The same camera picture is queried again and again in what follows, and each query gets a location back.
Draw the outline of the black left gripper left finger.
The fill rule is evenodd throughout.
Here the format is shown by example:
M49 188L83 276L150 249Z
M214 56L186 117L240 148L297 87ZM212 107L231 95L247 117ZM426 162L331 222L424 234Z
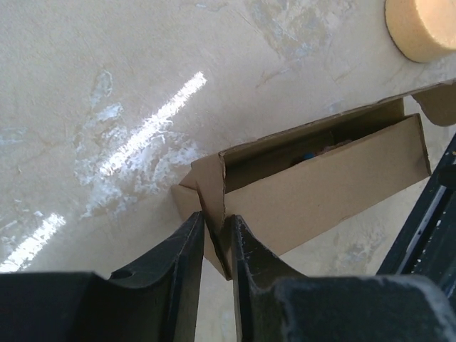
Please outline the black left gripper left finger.
M3 341L193 341L204 217L108 279L93 272L1 276Z

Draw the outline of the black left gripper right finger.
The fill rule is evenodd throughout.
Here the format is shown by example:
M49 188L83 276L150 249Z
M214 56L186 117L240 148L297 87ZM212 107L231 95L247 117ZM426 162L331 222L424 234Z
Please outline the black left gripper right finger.
M423 276L305 276L230 219L238 341L453 341L455 312Z

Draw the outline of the brown cardboard box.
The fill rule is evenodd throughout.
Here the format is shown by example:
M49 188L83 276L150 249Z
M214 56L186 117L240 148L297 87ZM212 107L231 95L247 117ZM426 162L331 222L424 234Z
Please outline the brown cardboard box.
M195 160L171 192L181 218L204 213L208 261L232 278L234 214L282 255L427 178L422 119L455 123L455 82L412 97L419 114L398 95Z

